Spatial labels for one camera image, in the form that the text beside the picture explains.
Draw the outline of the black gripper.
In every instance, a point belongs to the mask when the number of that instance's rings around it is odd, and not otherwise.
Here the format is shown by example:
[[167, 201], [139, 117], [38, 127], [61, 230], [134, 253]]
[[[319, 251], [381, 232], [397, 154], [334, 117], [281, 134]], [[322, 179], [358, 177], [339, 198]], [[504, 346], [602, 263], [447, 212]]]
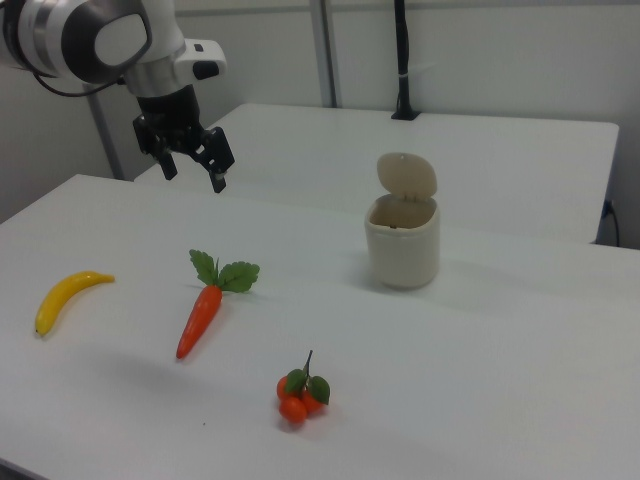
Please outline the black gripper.
[[208, 172], [213, 191], [221, 193], [235, 158], [224, 130], [206, 130], [200, 123], [194, 88], [187, 86], [161, 97], [138, 97], [137, 101], [141, 114], [133, 126], [140, 150], [157, 161], [164, 178], [171, 181], [177, 175], [171, 154], [177, 151], [195, 157]]

